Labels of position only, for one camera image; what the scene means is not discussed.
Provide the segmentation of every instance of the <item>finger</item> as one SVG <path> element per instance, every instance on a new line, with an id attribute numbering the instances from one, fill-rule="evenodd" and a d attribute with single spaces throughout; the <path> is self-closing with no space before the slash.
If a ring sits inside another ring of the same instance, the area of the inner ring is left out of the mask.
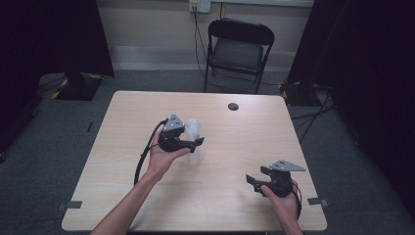
<path id="1" fill-rule="evenodd" d="M 272 192 L 270 188 L 268 188 L 268 186 L 261 185 L 260 189 L 265 194 L 265 196 L 271 200 L 272 203 L 279 203 L 278 197 L 274 194 L 274 192 Z"/>
<path id="2" fill-rule="evenodd" d="M 190 153 L 189 148 L 179 149 L 176 152 L 171 153 L 174 159 L 178 159 L 186 154 Z"/>
<path id="3" fill-rule="evenodd" d="M 158 130 L 155 136 L 153 137 L 153 140 L 152 140 L 153 145 L 159 144 L 160 134 L 161 134 L 161 130 Z"/>

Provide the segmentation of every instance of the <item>black stand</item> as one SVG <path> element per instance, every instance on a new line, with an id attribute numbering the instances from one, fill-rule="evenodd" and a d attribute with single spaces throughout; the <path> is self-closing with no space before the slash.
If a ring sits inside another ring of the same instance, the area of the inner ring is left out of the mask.
<path id="1" fill-rule="evenodd" d="M 65 72 L 65 80 L 53 95 L 56 100 L 92 101 L 102 77 L 84 75 L 80 72 Z"/>
<path id="2" fill-rule="evenodd" d="M 281 96 L 287 106 L 311 106 L 320 107 L 321 102 L 311 86 L 303 84 L 279 85 Z"/>

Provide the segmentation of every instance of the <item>electrical outlet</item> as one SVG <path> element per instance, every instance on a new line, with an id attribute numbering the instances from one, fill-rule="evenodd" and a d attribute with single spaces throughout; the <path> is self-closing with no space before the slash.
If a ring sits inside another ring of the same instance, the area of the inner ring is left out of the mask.
<path id="1" fill-rule="evenodd" d="M 201 13 L 210 13 L 210 0 L 201 0 L 201 6 L 199 7 L 199 12 Z"/>
<path id="2" fill-rule="evenodd" d="M 201 8 L 201 1 L 200 0 L 189 0 L 189 12 L 198 12 Z"/>
<path id="3" fill-rule="evenodd" d="M 189 12 L 210 13 L 210 0 L 189 0 Z"/>

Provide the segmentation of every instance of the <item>wooden table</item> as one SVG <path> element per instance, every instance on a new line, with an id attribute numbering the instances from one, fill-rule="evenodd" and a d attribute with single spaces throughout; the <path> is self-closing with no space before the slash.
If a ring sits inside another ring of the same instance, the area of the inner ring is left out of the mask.
<path id="1" fill-rule="evenodd" d="M 229 103 L 239 105 L 230 111 Z M 280 230 L 267 198 L 246 174 L 269 181 L 259 167 L 284 159 L 307 168 L 284 100 L 279 96 L 118 91 L 114 95 L 62 226 L 90 231 L 133 186 L 135 168 L 155 126 L 171 114 L 198 119 L 205 157 L 198 166 L 173 163 L 138 212 L 132 231 Z M 143 174 L 148 166 L 143 164 Z M 309 171 L 293 172 L 302 191 L 300 226 L 327 222 Z"/>

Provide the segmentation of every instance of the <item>metal bracket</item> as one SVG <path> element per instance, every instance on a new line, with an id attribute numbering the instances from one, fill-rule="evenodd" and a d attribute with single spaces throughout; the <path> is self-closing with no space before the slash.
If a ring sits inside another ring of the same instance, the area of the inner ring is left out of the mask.
<path id="1" fill-rule="evenodd" d="M 271 169 L 276 169 L 280 171 L 306 171 L 304 167 L 301 167 L 296 164 L 289 163 L 285 160 L 280 160 L 269 166 Z"/>
<path id="2" fill-rule="evenodd" d="M 63 204 L 63 203 L 58 204 L 56 211 L 66 212 L 67 209 L 80 209 L 81 205 L 82 205 L 82 201 L 69 201 L 66 204 Z"/>
<path id="3" fill-rule="evenodd" d="M 320 200 L 319 198 L 310 198 L 310 199 L 307 199 L 307 200 L 308 200 L 308 203 L 309 203 L 311 206 L 313 206 L 313 205 L 319 205 L 319 204 L 321 204 L 321 207 L 322 207 L 322 208 L 325 208 L 325 207 L 330 206 L 329 201 L 327 201 L 327 200 L 325 200 L 325 199 Z"/>
<path id="4" fill-rule="evenodd" d="M 164 126 L 164 131 L 184 128 L 183 121 L 177 115 L 171 115 Z"/>

